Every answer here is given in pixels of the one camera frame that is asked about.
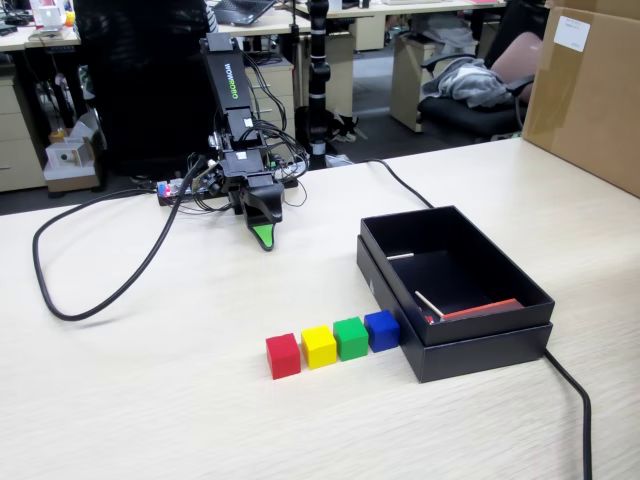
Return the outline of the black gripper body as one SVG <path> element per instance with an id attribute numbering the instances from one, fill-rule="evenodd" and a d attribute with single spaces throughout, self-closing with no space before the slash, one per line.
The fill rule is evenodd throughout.
<path id="1" fill-rule="evenodd" d="M 220 166 L 223 193 L 241 187 L 257 188 L 274 183 L 273 174 L 265 167 L 259 149 L 225 152 Z"/>

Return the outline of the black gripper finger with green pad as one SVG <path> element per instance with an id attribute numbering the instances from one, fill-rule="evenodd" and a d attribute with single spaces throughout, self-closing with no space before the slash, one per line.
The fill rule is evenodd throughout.
<path id="1" fill-rule="evenodd" d="M 276 224 L 283 218 L 284 186 L 273 181 L 270 185 L 248 188 L 248 217 L 251 224 Z"/>
<path id="2" fill-rule="evenodd" d="M 243 200 L 243 213 L 248 230 L 254 235 L 263 250 L 272 250 L 275 246 L 276 215 L 262 200 L 246 197 Z"/>

